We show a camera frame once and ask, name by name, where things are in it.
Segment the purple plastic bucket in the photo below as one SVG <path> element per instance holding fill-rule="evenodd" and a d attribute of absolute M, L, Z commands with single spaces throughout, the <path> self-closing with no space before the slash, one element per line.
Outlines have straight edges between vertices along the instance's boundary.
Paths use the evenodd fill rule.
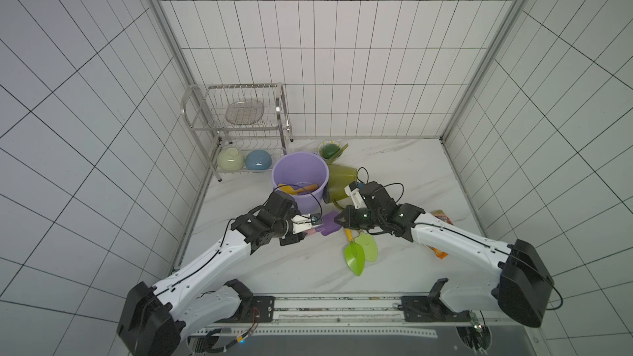
<path fill-rule="evenodd" d="M 318 184 L 320 187 L 311 194 L 292 195 L 301 214 L 313 214 L 321 211 L 323 192 L 329 181 L 326 162 L 316 153 L 296 152 L 280 158 L 272 168 L 273 187 L 278 184 L 306 186 Z"/>

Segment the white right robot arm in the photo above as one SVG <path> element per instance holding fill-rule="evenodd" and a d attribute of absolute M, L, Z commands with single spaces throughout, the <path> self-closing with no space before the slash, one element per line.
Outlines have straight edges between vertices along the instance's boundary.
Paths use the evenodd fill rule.
<path fill-rule="evenodd" d="M 353 181 L 345 193 L 353 204 L 336 217 L 341 227 L 433 247 L 474 268 L 468 280 L 436 281 L 430 297 L 442 306 L 455 313 L 502 312 L 523 326 L 541 327 L 556 287 L 532 244 L 523 240 L 508 244 L 450 225 L 422 208 L 398 204 L 375 181 Z"/>

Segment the purple toy shovel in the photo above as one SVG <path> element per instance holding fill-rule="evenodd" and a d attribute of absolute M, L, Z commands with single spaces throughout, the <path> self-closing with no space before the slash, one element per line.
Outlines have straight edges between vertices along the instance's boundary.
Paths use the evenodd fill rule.
<path fill-rule="evenodd" d="M 323 237 L 327 237 L 335 232 L 338 232 L 342 229 L 341 225 L 335 222 L 335 218 L 338 216 L 338 214 L 339 213 L 336 211 L 325 214 L 322 218 L 322 224 L 315 228 L 309 229 L 306 234 L 308 236 L 320 234 Z"/>

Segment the light green trowel wooden handle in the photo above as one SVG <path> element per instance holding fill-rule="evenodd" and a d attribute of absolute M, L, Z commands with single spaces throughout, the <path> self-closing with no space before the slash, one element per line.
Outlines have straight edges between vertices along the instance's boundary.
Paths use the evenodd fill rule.
<path fill-rule="evenodd" d="M 356 239 L 355 243 L 360 245 L 364 250 L 364 257 L 366 261 L 375 262 L 378 258 L 378 247 L 371 234 L 361 232 Z"/>

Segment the bright green trowel yellow handle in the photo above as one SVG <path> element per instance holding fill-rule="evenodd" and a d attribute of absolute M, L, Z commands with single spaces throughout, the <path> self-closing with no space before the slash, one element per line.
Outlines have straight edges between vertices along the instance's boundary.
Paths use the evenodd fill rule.
<path fill-rule="evenodd" d="M 365 254 L 364 248 L 354 241 L 351 230 L 345 229 L 345 235 L 349 245 L 344 250 L 346 265 L 356 276 L 361 276 L 364 271 Z"/>

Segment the yellow toy shovel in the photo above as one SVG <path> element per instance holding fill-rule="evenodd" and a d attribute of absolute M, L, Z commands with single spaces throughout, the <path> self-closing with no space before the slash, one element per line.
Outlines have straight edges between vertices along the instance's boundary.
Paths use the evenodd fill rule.
<path fill-rule="evenodd" d="M 319 189 L 319 185 L 314 183 L 306 186 L 278 184 L 277 191 L 284 192 L 290 195 L 311 194 Z"/>

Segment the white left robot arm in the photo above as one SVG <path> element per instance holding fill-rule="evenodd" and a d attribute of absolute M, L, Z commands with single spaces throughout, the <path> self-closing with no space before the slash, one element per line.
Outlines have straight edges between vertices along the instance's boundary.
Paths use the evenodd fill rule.
<path fill-rule="evenodd" d="M 291 195 L 271 192 L 264 204 L 230 220 L 221 239 L 191 263 L 154 285 L 141 281 L 131 288 L 117 335 L 130 354 L 171 355 L 204 326 L 242 315 L 249 309 L 249 288 L 231 280 L 208 293 L 209 285 L 274 238 L 301 242 L 295 227 L 310 227 L 320 217 L 301 214 Z"/>

